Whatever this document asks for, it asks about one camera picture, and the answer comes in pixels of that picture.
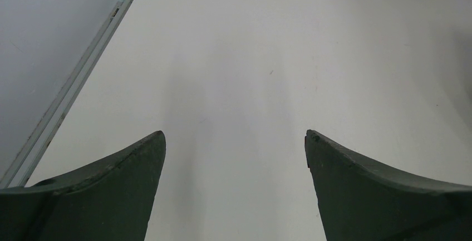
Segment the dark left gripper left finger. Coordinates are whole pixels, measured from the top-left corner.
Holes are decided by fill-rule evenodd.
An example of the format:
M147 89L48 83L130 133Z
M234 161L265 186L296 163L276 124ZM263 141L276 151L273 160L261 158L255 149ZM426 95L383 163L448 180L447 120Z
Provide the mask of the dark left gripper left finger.
M1 190L1 239L144 240L165 155L156 131L73 171Z

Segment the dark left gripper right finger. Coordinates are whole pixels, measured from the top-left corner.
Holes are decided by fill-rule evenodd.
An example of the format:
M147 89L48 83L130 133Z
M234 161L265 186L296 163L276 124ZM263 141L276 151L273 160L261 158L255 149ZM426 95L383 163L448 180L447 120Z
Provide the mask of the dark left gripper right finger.
M393 168L314 130L307 165L327 240L470 240L471 187Z

